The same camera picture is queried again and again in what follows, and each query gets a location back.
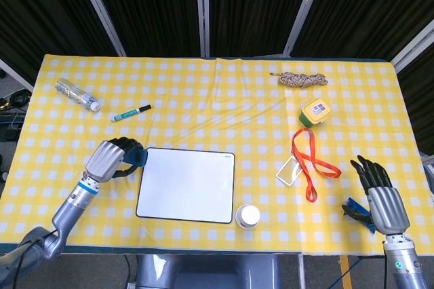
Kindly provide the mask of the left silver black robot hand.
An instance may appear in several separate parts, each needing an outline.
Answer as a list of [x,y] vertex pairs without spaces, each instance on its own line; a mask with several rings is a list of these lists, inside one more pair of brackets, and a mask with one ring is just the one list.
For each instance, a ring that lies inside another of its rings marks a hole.
[[85,166],[85,175],[97,182],[129,176],[144,165],[144,147],[133,138],[113,138],[100,143]]

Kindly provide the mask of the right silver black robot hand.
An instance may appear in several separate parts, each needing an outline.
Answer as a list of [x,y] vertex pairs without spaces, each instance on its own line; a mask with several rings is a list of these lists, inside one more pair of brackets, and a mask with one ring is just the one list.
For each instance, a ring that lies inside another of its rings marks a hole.
[[410,227],[410,219],[399,191],[392,185],[387,171],[379,164],[362,156],[350,161],[356,170],[369,208],[354,199],[342,205],[344,214],[363,224],[372,233],[397,235]]

